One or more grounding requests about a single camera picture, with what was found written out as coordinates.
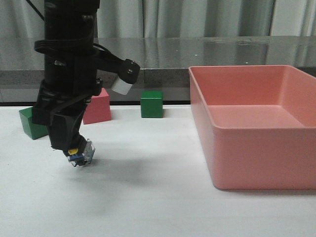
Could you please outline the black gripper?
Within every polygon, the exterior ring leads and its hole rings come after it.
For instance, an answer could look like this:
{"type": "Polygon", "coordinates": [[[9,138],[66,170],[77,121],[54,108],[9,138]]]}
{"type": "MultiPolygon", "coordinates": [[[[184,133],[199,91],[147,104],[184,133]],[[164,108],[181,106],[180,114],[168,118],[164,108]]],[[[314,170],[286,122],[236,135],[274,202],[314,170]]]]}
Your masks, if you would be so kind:
{"type": "Polygon", "coordinates": [[[83,113],[74,116],[57,113],[72,106],[88,104],[92,96],[101,93],[102,87],[101,78],[44,77],[32,108],[32,122],[48,126],[52,148],[62,151],[84,149],[85,138],[79,133],[83,113]]]}

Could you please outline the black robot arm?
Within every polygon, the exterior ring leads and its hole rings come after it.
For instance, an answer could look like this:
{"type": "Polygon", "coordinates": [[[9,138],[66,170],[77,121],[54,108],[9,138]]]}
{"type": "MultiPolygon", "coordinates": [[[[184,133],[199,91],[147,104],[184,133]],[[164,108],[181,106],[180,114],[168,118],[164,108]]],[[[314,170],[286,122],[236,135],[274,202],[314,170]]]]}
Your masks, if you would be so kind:
{"type": "Polygon", "coordinates": [[[44,1],[44,39],[35,42],[35,51],[44,54],[44,79],[33,123],[46,126],[52,148],[65,153],[84,149],[82,117],[91,97],[101,92],[93,63],[99,5],[98,0],[44,1]]]}

